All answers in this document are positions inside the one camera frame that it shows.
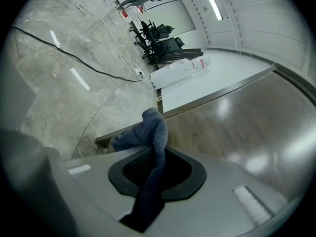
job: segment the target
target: gray surface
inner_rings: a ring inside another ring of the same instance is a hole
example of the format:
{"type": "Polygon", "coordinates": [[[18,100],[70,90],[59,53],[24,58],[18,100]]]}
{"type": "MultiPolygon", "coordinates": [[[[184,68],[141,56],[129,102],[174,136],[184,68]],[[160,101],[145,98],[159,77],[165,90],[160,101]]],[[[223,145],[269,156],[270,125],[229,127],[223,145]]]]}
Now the gray surface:
{"type": "Polygon", "coordinates": [[[7,53],[0,63],[0,128],[18,130],[35,94],[16,71],[7,53]]]}
{"type": "MultiPolygon", "coordinates": [[[[85,0],[87,8],[100,16],[118,43],[146,75],[152,70],[142,59],[129,35],[129,25],[118,11],[107,6],[112,0],[85,0]]],[[[80,12],[81,0],[29,0],[14,25],[52,42],[50,30],[61,48],[74,53],[98,70],[136,80],[119,55],[125,52],[112,40],[110,32],[93,15],[80,12]]],[[[156,107],[156,92],[142,83],[123,82],[91,71],[74,58],[62,54],[16,30],[4,47],[22,78],[36,93],[22,125],[22,132],[56,148],[62,159],[99,155],[104,151],[94,139],[142,120],[141,113],[156,107]],[[87,91],[71,68],[89,85],[87,91]]]]}
{"type": "MultiPolygon", "coordinates": [[[[67,168],[89,164],[91,169],[73,175],[83,192],[114,219],[120,219],[133,206],[134,199],[120,195],[108,180],[110,166],[135,152],[122,151],[99,157],[66,162],[67,168]]],[[[232,190],[248,186],[273,213],[278,213],[287,201],[276,191],[226,160],[200,153],[187,155],[203,164],[207,178],[201,189],[189,200],[169,202],[146,230],[159,236],[214,236],[233,237],[255,229],[232,190]]]]}
{"type": "Polygon", "coordinates": [[[278,230],[293,214],[298,205],[300,204],[302,198],[298,197],[292,200],[286,207],[284,207],[275,217],[269,220],[267,223],[259,226],[253,231],[250,231],[240,237],[267,237],[271,233],[278,230]]]}
{"type": "MultiPolygon", "coordinates": [[[[47,149],[30,136],[16,131],[0,132],[1,167],[16,192],[13,197],[21,198],[17,204],[25,203],[58,236],[75,237],[76,223],[52,178],[45,151],[47,149]]],[[[54,149],[49,151],[58,155],[54,149]]]]}
{"type": "Polygon", "coordinates": [[[66,170],[56,150],[46,148],[45,153],[52,169],[52,177],[76,222],[78,236],[128,237],[135,233],[135,231],[109,217],[80,190],[66,170]]]}

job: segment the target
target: black cable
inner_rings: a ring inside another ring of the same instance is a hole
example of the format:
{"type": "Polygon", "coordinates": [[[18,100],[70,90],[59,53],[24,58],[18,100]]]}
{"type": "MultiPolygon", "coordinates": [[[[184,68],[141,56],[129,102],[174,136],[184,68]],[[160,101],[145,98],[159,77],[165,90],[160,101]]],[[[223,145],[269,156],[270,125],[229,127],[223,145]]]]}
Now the black cable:
{"type": "Polygon", "coordinates": [[[52,44],[52,43],[50,43],[50,42],[47,42],[47,41],[45,41],[45,40],[43,40],[43,39],[40,39],[39,37],[36,37],[35,35],[30,34],[30,33],[26,32],[26,31],[24,31],[24,30],[22,30],[22,29],[20,29],[20,28],[18,28],[18,27],[11,26],[11,28],[16,29],[16,30],[19,30],[19,31],[21,31],[21,32],[23,32],[23,33],[25,33],[25,34],[27,34],[27,35],[29,35],[29,36],[32,36],[33,38],[39,40],[40,42],[43,42],[43,43],[45,43],[45,44],[47,44],[47,45],[51,45],[51,46],[57,48],[59,51],[65,53],[65,54],[68,54],[68,55],[70,55],[70,56],[75,57],[75,58],[78,59],[80,62],[82,62],[83,64],[85,64],[88,68],[92,69],[93,71],[95,71],[95,72],[97,72],[97,73],[100,73],[100,74],[103,74],[103,75],[107,75],[107,76],[112,77],[112,78],[117,78],[117,79],[121,79],[121,80],[124,80],[124,81],[131,81],[131,82],[142,81],[143,78],[144,78],[143,74],[140,73],[140,75],[142,76],[141,80],[133,81],[133,80],[125,79],[125,78],[123,78],[123,77],[116,77],[116,76],[113,76],[113,75],[108,74],[108,73],[106,73],[106,72],[102,72],[102,71],[96,70],[95,68],[93,68],[93,67],[90,66],[89,64],[87,64],[87,63],[85,63],[84,61],[82,61],[79,57],[75,56],[74,54],[71,54],[71,53],[69,53],[69,52],[66,52],[66,51],[60,49],[58,46],[56,46],[56,45],[54,45],[54,44],[52,44]]]}

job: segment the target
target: white wall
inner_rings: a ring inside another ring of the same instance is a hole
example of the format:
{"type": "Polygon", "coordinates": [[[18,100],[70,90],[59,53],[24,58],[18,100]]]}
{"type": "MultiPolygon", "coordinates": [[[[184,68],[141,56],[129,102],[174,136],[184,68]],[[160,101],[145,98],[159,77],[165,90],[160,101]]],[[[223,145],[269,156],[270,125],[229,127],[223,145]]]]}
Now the white wall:
{"type": "Polygon", "coordinates": [[[279,63],[316,86],[316,45],[291,0],[182,0],[209,47],[245,51],[279,63]]]}
{"type": "Polygon", "coordinates": [[[139,18],[146,23],[151,20],[157,27],[160,24],[172,26],[174,30],[169,35],[170,37],[195,30],[192,20],[180,0],[154,7],[139,18]]]}
{"type": "Polygon", "coordinates": [[[205,72],[161,89],[163,111],[167,112],[226,88],[271,67],[244,55],[208,50],[211,63],[205,72]]]}
{"type": "Polygon", "coordinates": [[[169,35],[170,37],[195,30],[191,17],[181,0],[148,1],[144,3],[144,6],[148,11],[139,19],[146,23],[151,20],[156,26],[160,24],[172,26],[175,30],[169,35]]]}

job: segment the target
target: power cable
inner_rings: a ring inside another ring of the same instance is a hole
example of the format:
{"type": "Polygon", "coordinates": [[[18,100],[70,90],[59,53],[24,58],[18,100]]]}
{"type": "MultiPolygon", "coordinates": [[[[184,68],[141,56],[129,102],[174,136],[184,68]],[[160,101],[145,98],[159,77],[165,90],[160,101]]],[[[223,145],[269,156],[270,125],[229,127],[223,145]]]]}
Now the power cable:
{"type": "Polygon", "coordinates": [[[27,34],[27,35],[29,35],[29,36],[31,36],[31,37],[33,37],[33,38],[39,40],[40,42],[43,42],[43,43],[47,44],[47,45],[51,45],[51,46],[57,48],[57,49],[58,49],[59,51],[61,51],[62,53],[65,53],[65,54],[67,54],[67,55],[70,55],[70,56],[75,57],[75,58],[78,59],[81,63],[85,64],[88,68],[92,69],[93,71],[95,71],[95,72],[97,72],[97,73],[99,73],[99,74],[103,74],[103,75],[106,75],[106,76],[109,76],[109,77],[112,77],[112,78],[116,78],[116,79],[121,79],[121,80],[124,80],[124,81],[131,81],[131,82],[138,82],[138,81],[142,81],[142,80],[143,80],[143,77],[144,77],[144,76],[143,76],[143,73],[141,73],[141,72],[140,72],[140,75],[142,76],[142,78],[141,78],[140,80],[133,81],[133,80],[125,79],[125,78],[123,78],[123,77],[113,76],[113,75],[111,75],[111,74],[109,74],[109,73],[106,73],[106,72],[103,72],[103,71],[99,71],[99,70],[95,69],[94,67],[90,66],[89,64],[87,64],[86,62],[82,61],[79,57],[75,56],[74,54],[69,53],[69,52],[66,52],[65,50],[62,50],[62,49],[59,48],[58,46],[56,46],[56,45],[54,45],[54,44],[52,44],[52,43],[50,43],[50,42],[48,42],[48,41],[45,41],[45,40],[43,40],[43,39],[41,39],[41,38],[39,38],[39,37],[37,37],[37,36],[35,36],[35,35],[33,35],[33,34],[30,34],[30,33],[26,32],[26,31],[24,31],[24,30],[18,28],[18,27],[11,26],[11,28],[16,29],[16,30],[19,30],[19,31],[21,31],[21,32],[23,32],[23,33],[25,33],[25,34],[27,34]]]}
{"type": "MultiPolygon", "coordinates": [[[[104,22],[104,20],[103,20],[102,18],[100,18],[98,15],[94,14],[91,10],[89,10],[89,9],[86,7],[87,4],[86,4],[85,0],[82,0],[82,2],[83,2],[84,4],[77,3],[76,7],[77,7],[84,15],[85,15],[85,11],[84,11],[83,9],[85,9],[85,10],[88,11],[90,14],[92,14],[92,15],[95,16],[97,19],[99,19],[99,20],[104,24],[104,26],[109,30],[110,35],[111,35],[111,37],[112,37],[114,43],[115,43],[116,45],[118,45],[118,46],[126,53],[128,59],[129,59],[129,61],[128,61],[124,56],[122,56],[121,54],[119,55],[119,58],[120,58],[121,60],[124,59],[127,63],[129,63],[129,65],[127,65],[124,61],[123,61],[123,63],[124,63],[127,67],[131,68],[131,69],[134,70],[134,71],[135,71],[135,69],[133,68],[133,66],[136,66],[136,67],[138,68],[138,70],[141,71],[139,65],[136,64],[136,63],[134,63],[134,62],[132,61],[132,59],[130,58],[130,56],[129,56],[128,52],[126,51],[126,49],[124,49],[124,48],[115,40],[115,38],[114,38],[114,36],[113,36],[113,34],[112,34],[111,28],[104,22]]],[[[151,86],[148,86],[146,83],[143,82],[143,74],[142,74],[141,72],[139,72],[139,73],[140,73],[141,76],[142,76],[142,79],[140,80],[140,82],[141,82],[144,86],[146,86],[148,89],[150,89],[150,90],[155,90],[154,88],[152,88],[151,86]]]]}

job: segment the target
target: ceiling light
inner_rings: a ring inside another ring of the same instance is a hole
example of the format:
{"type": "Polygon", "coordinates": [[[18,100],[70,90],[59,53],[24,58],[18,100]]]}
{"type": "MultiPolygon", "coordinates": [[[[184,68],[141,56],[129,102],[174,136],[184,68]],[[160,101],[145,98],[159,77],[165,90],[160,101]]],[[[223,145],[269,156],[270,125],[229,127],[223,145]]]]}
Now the ceiling light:
{"type": "Polygon", "coordinates": [[[213,10],[214,10],[214,12],[216,14],[217,19],[218,20],[223,20],[223,17],[222,17],[221,12],[219,11],[219,9],[217,7],[217,4],[216,4],[215,0],[209,0],[209,1],[210,1],[211,5],[213,7],[213,10]]]}

